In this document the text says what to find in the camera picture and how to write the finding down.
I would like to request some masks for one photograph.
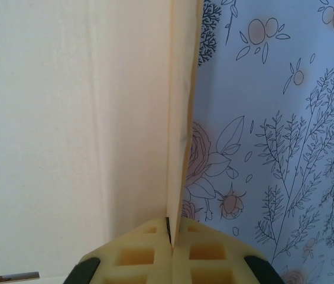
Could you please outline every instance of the black strip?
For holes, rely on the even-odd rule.
[[[168,236],[169,236],[169,243],[171,243],[171,228],[169,227],[169,217],[166,217],[166,222],[167,222],[167,231],[168,231]]]
[[[97,257],[80,262],[73,268],[63,284],[89,284],[100,262]]]
[[[284,284],[280,275],[278,275],[272,265],[266,260],[257,256],[246,256],[244,260],[247,262],[260,284]]]

